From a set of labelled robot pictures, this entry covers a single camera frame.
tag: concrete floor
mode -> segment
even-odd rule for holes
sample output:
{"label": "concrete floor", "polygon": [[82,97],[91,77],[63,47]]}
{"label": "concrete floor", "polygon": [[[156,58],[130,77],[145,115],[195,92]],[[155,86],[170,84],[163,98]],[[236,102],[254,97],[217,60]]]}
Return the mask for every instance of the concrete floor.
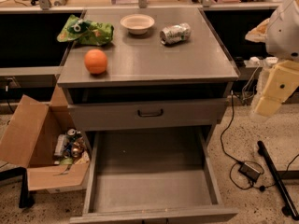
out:
{"label": "concrete floor", "polygon": [[[273,184],[263,157],[257,153],[257,141],[266,145],[276,167],[285,170],[287,164],[299,153],[299,105],[284,105],[278,113],[266,123],[255,123],[249,119],[249,106],[235,106],[235,119],[223,136],[226,151],[242,161],[256,161],[264,168],[255,187]],[[7,127],[11,115],[0,116],[0,135]],[[239,214],[231,219],[229,224],[260,223],[289,224],[296,223],[291,217],[285,217],[281,208],[284,206],[276,187],[261,193],[252,188],[242,190],[230,180],[229,174],[234,161],[225,156],[221,149],[220,136],[232,117],[229,106],[225,116],[216,127],[208,147],[223,203],[227,207],[236,207]],[[0,169],[11,168],[6,165]],[[232,179],[241,187],[247,187],[248,181],[237,171],[232,171]],[[291,166],[299,170],[299,159]],[[12,178],[0,182],[0,222],[1,223],[68,223],[69,218],[80,216],[84,204],[84,190],[60,194],[48,194],[43,191],[35,193],[35,204],[31,208],[20,209],[19,196],[21,179]],[[299,209],[299,183],[288,181],[288,191]]]}

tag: green snack bag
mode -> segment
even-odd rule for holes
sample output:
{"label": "green snack bag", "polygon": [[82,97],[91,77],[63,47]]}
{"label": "green snack bag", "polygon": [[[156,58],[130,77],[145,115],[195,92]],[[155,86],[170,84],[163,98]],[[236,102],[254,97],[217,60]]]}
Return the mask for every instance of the green snack bag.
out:
{"label": "green snack bag", "polygon": [[102,46],[113,39],[114,27],[110,23],[83,20],[71,15],[58,34],[59,42],[77,40],[82,45]]}

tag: orange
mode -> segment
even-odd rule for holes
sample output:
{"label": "orange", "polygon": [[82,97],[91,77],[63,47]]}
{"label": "orange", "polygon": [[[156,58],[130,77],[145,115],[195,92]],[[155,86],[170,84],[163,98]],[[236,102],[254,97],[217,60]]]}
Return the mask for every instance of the orange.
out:
{"label": "orange", "polygon": [[84,64],[91,74],[101,74],[107,69],[107,56],[100,49],[90,49],[85,54]]}

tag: open cardboard box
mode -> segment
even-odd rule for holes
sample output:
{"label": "open cardboard box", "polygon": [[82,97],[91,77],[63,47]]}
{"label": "open cardboard box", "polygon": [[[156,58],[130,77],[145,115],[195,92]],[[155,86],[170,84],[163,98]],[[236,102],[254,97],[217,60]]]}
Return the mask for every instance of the open cardboard box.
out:
{"label": "open cardboard box", "polygon": [[71,120],[63,118],[60,123],[55,118],[54,113],[68,116],[65,97],[57,96],[62,91],[55,91],[50,106],[23,95],[0,141],[0,160],[27,169],[29,190],[53,193],[85,188],[89,163],[72,165],[67,175],[59,175],[67,165],[53,164],[58,136],[70,128]]}

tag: white bowl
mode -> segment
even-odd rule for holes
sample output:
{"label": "white bowl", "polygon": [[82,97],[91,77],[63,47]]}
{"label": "white bowl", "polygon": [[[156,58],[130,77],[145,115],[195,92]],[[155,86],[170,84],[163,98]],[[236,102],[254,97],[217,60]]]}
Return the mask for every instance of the white bowl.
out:
{"label": "white bowl", "polygon": [[132,14],[121,19],[121,25],[134,35],[146,33],[154,23],[155,20],[152,17],[143,14]]}

